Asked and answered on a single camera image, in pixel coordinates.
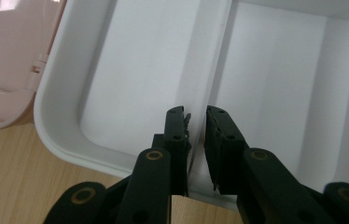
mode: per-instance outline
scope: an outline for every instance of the wood grain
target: wood grain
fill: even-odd
[[[96,181],[109,187],[120,179],[52,155],[34,125],[0,130],[0,224],[43,223],[69,187]],[[237,212],[173,197],[172,223],[242,223]]]

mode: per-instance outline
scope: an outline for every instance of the white plastic box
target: white plastic box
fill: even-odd
[[[193,198],[235,205],[213,192],[207,105],[302,184],[349,182],[349,1],[67,2],[35,102],[52,153],[129,175],[177,105],[192,113]]]

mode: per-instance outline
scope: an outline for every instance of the black plastic part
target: black plastic part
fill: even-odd
[[[248,144],[230,115],[223,109],[208,106],[204,151],[214,189],[221,194],[238,194],[239,165],[246,148]]]
[[[171,155],[161,148],[139,154],[116,223],[170,223]]]
[[[340,182],[326,185],[323,202],[338,223],[349,223],[349,184]]]
[[[105,201],[105,195],[105,186],[99,183],[77,184],[68,189],[54,204],[44,223],[93,223]]]
[[[107,189],[105,202],[93,224],[115,223],[130,176]]]
[[[171,153],[172,194],[188,195],[187,157],[189,143],[188,122],[190,114],[184,118],[184,107],[174,107],[166,113],[164,134],[155,134],[152,147],[164,148]]]
[[[239,185],[239,193],[236,200],[239,214],[244,224],[263,224],[265,223],[265,215],[258,204],[250,186],[244,179],[241,179]]]
[[[242,164],[266,223],[335,223],[270,151],[246,149]]]

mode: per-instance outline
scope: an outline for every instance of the pink container lid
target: pink container lid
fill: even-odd
[[[33,120],[65,0],[0,0],[0,129]]]

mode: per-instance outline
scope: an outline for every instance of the wooden surface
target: wooden surface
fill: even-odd
[[[69,187],[83,181],[107,187],[119,178],[52,155],[34,125],[0,130],[0,224],[42,223]],[[173,197],[172,223],[242,223],[237,212],[188,198]]]

